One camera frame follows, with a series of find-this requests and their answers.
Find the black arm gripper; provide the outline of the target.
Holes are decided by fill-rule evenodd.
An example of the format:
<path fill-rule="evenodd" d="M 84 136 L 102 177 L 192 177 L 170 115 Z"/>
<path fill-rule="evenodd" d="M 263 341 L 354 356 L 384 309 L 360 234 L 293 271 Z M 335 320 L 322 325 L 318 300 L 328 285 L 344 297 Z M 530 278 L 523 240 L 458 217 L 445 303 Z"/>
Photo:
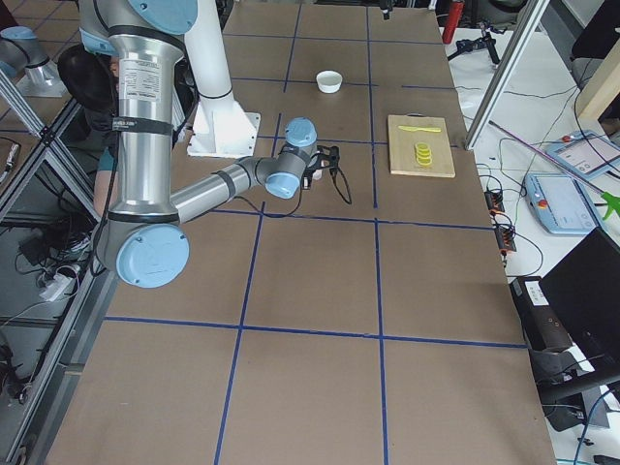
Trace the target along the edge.
<path fill-rule="evenodd" d="M 315 171 L 320 171 L 320 170 L 321 170 L 320 165 L 314 165 L 312 167 L 307 167 L 302 176 L 302 187 L 310 188 L 312 186 L 312 183 L 315 181 L 312 178 L 313 173 Z"/>

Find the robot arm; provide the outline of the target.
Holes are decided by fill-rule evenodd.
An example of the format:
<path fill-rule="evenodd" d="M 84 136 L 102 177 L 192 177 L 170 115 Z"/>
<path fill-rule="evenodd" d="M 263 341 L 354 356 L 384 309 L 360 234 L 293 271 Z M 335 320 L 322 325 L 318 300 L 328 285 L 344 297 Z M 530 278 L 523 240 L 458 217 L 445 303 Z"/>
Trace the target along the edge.
<path fill-rule="evenodd" d="M 289 199 L 321 163 L 317 134 L 292 120 L 275 157 L 254 155 L 260 118 L 235 100 L 216 5 L 211 1 L 83 1 L 86 49 L 115 55 L 118 197 L 98 230 L 99 261 L 125 283 L 158 288 L 190 254 L 180 226 L 261 186 Z M 171 189 L 174 69 L 187 59 L 198 93 L 190 153 L 232 163 L 179 191 Z"/>
<path fill-rule="evenodd" d="M 142 38 L 171 39 L 180 42 L 192 30 L 205 25 L 202 11 L 209 1 L 79 1 L 82 46 L 88 58 L 99 54 L 116 56 L 109 38 L 133 34 Z M 83 94 L 79 81 L 100 78 L 88 74 L 90 64 L 73 64 L 70 58 L 57 64 L 51 60 L 38 37 L 26 26 L 1 28 L 1 72 L 7 78 L 24 77 L 17 83 L 24 96 L 60 98 L 70 92 L 84 106 L 96 109 L 109 105 L 107 90 Z"/>

